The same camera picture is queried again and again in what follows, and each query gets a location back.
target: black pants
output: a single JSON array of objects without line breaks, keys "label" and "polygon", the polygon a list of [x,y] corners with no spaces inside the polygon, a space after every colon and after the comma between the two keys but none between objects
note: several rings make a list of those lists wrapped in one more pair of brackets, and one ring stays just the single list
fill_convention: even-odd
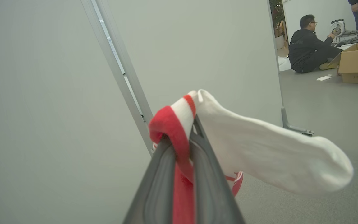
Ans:
[{"label": "black pants", "polygon": [[328,58],[335,58],[341,49],[332,46],[325,46],[314,52],[309,58],[302,61],[295,67],[295,71],[298,73],[307,73],[313,71],[320,65],[328,62]]}]

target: white plant pot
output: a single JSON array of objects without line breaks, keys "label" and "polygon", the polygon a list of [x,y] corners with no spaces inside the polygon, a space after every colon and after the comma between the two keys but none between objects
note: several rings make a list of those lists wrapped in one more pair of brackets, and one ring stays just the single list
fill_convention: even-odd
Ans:
[{"label": "white plant pot", "polygon": [[284,47],[284,36],[276,37],[276,48],[281,49]]}]

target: black hair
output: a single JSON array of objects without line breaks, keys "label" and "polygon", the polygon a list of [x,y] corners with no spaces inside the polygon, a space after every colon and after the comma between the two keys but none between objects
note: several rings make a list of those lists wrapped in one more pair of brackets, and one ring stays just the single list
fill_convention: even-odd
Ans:
[{"label": "black hair", "polygon": [[314,21],[314,16],[313,15],[306,15],[304,17],[301,18],[301,21],[299,22],[299,25],[301,27],[301,29],[306,28],[309,23]]}]

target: potted plant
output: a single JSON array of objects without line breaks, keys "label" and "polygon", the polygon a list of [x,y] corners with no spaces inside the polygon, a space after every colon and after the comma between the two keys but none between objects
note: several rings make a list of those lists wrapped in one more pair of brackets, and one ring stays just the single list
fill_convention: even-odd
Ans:
[{"label": "potted plant", "polygon": [[270,12],[273,19],[274,37],[276,38],[276,48],[284,47],[284,8],[282,7],[282,0],[269,0]]}]

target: yellow shoe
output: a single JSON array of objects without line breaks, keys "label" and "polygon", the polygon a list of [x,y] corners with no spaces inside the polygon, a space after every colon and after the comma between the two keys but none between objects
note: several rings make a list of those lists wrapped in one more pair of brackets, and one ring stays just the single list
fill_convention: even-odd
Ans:
[{"label": "yellow shoe", "polygon": [[327,70],[327,69],[338,68],[338,65],[336,65],[336,64],[332,64],[330,66],[328,66],[328,65],[329,65],[329,62],[324,63],[324,64],[320,65],[320,69],[321,70]]}]

